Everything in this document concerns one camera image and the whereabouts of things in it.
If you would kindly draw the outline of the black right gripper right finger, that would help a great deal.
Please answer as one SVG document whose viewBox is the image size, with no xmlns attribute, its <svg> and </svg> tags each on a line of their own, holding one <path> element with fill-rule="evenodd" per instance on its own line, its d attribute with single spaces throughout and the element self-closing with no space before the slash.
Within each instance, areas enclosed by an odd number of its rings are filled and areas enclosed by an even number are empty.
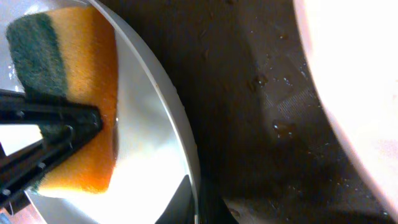
<svg viewBox="0 0 398 224">
<path fill-rule="evenodd" d="M 202 180 L 198 197 L 201 224 L 238 224 L 209 180 Z"/>
</svg>

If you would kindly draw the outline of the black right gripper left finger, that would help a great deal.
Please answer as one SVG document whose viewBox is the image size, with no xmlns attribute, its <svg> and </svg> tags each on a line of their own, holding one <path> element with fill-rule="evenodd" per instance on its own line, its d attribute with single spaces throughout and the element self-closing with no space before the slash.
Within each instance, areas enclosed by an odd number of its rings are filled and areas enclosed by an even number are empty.
<svg viewBox="0 0 398 224">
<path fill-rule="evenodd" d="M 167 208 L 155 224 L 194 224 L 195 201 L 189 176 L 186 175 L 178 186 Z"/>
</svg>

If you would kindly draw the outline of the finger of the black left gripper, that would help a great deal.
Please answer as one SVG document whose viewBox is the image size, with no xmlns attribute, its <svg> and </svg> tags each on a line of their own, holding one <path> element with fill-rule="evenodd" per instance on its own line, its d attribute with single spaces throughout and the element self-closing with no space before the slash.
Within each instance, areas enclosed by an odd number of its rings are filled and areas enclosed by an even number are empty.
<svg viewBox="0 0 398 224">
<path fill-rule="evenodd" d="M 89 143 L 102 130 L 95 106 L 44 103 L 1 90 L 1 124 L 59 125 L 62 132 L 1 156 L 1 208 L 10 206 L 37 180 Z"/>
</svg>

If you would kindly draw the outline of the green and yellow sponge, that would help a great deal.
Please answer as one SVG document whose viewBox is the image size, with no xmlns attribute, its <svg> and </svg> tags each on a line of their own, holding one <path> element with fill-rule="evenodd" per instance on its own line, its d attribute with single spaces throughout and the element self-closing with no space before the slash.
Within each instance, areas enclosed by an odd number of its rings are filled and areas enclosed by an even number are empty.
<svg viewBox="0 0 398 224">
<path fill-rule="evenodd" d="M 36 183 L 36 192 L 56 198 L 106 192 L 116 161 L 118 56 L 112 25 L 93 7 L 68 7 L 12 21 L 6 39 L 28 99 L 96 106 L 103 122 L 88 144 Z"/>
</svg>

